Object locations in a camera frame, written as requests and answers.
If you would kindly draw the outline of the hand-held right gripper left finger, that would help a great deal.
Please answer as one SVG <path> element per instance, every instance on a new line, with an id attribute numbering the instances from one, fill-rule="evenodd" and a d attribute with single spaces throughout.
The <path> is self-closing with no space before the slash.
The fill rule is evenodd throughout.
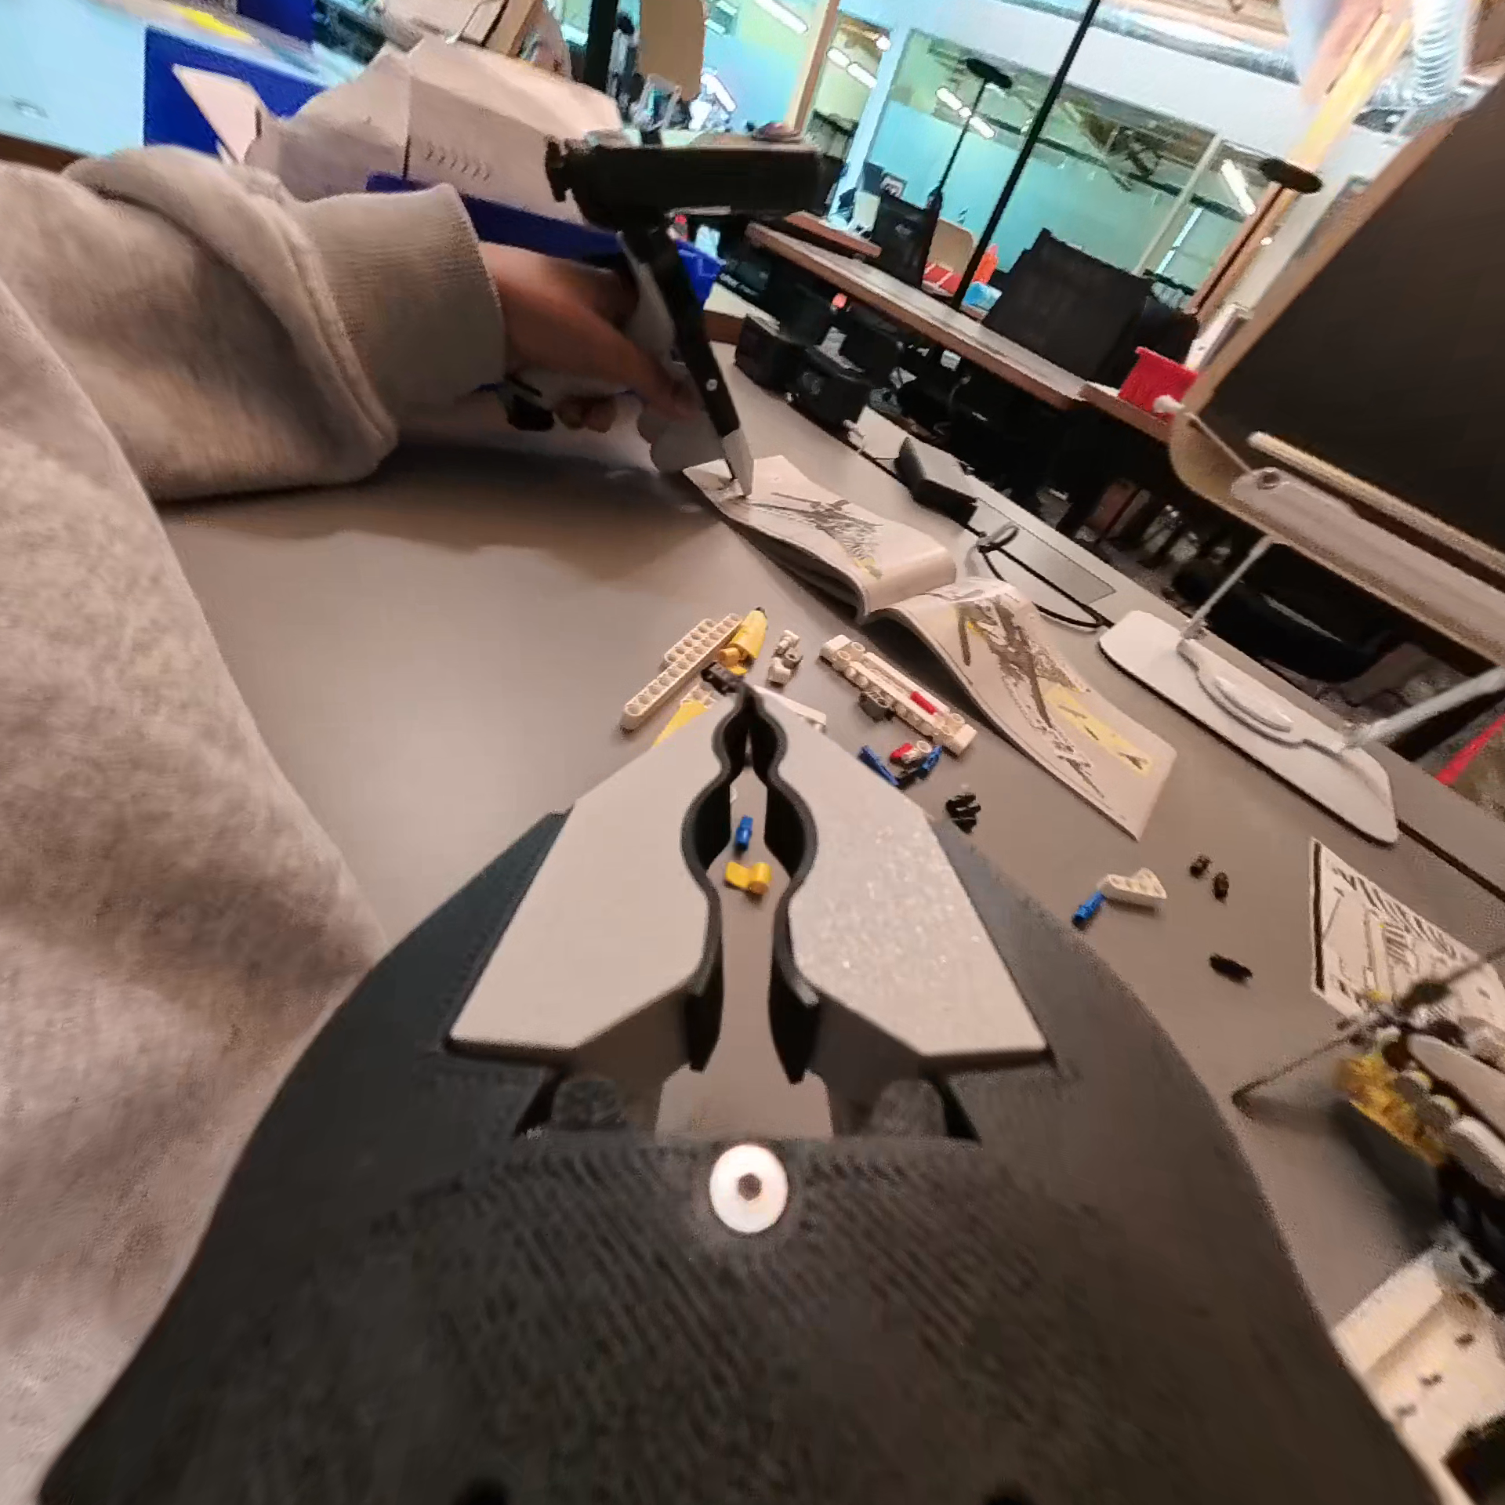
<path id="1" fill-rule="evenodd" d="M 723 904 L 746 694 L 576 801 L 450 1027 L 470 1056 L 569 1074 L 705 1072 L 723 1033 Z"/>

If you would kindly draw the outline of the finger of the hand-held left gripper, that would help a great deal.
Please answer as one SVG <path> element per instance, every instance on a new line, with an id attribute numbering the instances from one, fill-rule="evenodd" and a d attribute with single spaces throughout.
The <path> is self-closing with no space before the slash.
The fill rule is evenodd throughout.
<path id="1" fill-rule="evenodd" d="M 735 404 L 680 420 L 671 420 L 656 407 L 646 407 L 646 443 L 651 463 L 665 475 L 724 463 L 735 497 L 750 497 L 755 492 L 757 463 Z"/>

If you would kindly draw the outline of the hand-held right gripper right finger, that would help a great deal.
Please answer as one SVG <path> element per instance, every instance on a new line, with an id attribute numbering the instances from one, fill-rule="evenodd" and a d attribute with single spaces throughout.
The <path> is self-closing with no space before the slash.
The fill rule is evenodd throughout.
<path id="1" fill-rule="evenodd" d="M 769 694 L 750 699 L 787 877 L 769 1024 L 787 1077 L 925 1079 L 1049 1045 L 932 821 Z"/>

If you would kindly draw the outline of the large white paper sheet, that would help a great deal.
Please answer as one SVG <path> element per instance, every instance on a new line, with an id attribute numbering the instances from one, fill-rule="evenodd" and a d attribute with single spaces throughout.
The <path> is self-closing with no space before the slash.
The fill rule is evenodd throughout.
<path id="1" fill-rule="evenodd" d="M 1052 646 L 1043 612 L 1011 585 L 963 572 L 916 527 L 871 513 L 785 457 L 744 492 L 726 463 L 683 475 L 728 522 L 782 554 L 866 626 L 911 631 L 982 719 L 1124 834 L 1144 837 L 1176 750 L 1115 707 Z"/>

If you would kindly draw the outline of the white zebra lego helicopter model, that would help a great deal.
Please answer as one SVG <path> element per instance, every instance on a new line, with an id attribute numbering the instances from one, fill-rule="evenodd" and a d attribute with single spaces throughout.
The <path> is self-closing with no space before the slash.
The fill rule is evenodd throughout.
<path id="1" fill-rule="evenodd" d="M 1455 1009 L 1502 948 L 1373 995 L 1334 1038 L 1240 1085 L 1240 1108 L 1337 1052 L 1343 1097 L 1430 1172 L 1432 1244 L 1332 1332 L 1441 1502 L 1502 1502 L 1502 1027 Z"/>

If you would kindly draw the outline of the person's left forearm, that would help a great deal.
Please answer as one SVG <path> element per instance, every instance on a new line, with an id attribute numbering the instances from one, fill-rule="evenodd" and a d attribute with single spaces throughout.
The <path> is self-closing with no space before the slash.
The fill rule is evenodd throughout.
<path id="1" fill-rule="evenodd" d="M 506 357 L 456 191 L 298 201 L 180 148 L 4 164 L 2 293 L 10 502 L 359 481 Z"/>

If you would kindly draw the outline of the pile of loose lego pieces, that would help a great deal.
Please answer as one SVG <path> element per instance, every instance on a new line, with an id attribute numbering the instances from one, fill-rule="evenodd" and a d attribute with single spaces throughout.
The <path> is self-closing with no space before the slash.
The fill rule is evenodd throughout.
<path id="1" fill-rule="evenodd" d="M 631 735 L 664 710 L 673 732 L 716 710 L 744 689 L 766 649 L 767 615 L 762 610 L 705 619 L 665 653 L 655 678 L 622 708 L 619 730 Z M 852 637 L 839 635 L 819 649 L 819 660 L 859 694 L 859 708 L 873 721 L 895 721 L 907 730 L 889 755 L 862 750 L 859 760 L 896 789 L 929 778 L 943 757 L 963 758 L 977 730 L 904 671 Z"/>

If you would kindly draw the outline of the person's left hand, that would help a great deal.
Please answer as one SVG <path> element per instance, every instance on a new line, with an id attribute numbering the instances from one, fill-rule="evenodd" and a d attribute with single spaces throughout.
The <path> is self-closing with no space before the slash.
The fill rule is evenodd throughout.
<path id="1" fill-rule="evenodd" d="M 506 370 L 563 379 L 565 429 L 608 434 L 626 397 L 669 422 L 699 414 L 698 389 L 628 339 L 635 293 L 619 275 L 492 242 L 481 257 L 502 312 Z"/>

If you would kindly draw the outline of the black power adapter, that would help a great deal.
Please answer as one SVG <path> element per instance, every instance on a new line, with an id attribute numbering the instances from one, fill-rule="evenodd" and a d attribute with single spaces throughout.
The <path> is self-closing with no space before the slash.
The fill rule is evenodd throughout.
<path id="1" fill-rule="evenodd" d="M 979 495 L 968 472 L 947 450 L 904 438 L 895 470 L 916 504 L 965 531 L 974 527 Z"/>

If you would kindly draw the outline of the black floor lamp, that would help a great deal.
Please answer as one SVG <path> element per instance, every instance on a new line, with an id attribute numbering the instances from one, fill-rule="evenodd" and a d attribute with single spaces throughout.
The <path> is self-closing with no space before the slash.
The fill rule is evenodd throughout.
<path id="1" fill-rule="evenodd" d="M 991 140 L 995 137 L 993 126 L 984 117 L 986 97 L 990 92 L 1008 96 L 1015 87 L 1015 79 L 1002 67 L 982 56 L 966 56 L 963 60 L 963 69 L 975 83 L 972 103 L 965 103 L 952 87 L 941 87 L 936 92 L 936 101 L 943 106 L 943 110 L 952 112 L 957 121 L 957 142 L 954 144 L 952 155 L 927 199 L 927 210 L 934 217 L 941 216 L 945 210 L 948 182 L 961 158 L 963 146 L 970 140 L 970 137 L 979 137 L 982 140 Z"/>

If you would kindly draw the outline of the black office chair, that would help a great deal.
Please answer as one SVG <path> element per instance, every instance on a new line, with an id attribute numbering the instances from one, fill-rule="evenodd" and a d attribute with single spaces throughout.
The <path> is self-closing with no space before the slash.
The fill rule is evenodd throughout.
<path id="1" fill-rule="evenodd" d="M 1199 321 L 1165 303 L 1149 277 L 1092 257 L 1052 232 L 1004 275 L 984 328 L 1092 384 L 1119 389 L 1140 350 L 1181 364 Z"/>

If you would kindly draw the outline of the red storage bin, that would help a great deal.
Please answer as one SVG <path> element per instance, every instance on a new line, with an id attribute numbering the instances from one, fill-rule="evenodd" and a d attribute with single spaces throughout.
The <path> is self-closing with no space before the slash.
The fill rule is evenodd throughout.
<path id="1" fill-rule="evenodd" d="M 1174 361 L 1149 346 L 1135 350 L 1135 361 L 1126 373 L 1117 397 L 1153 418 L 1165 420 L 1185 404 L 1199 373 L 1181 361 Z"/>

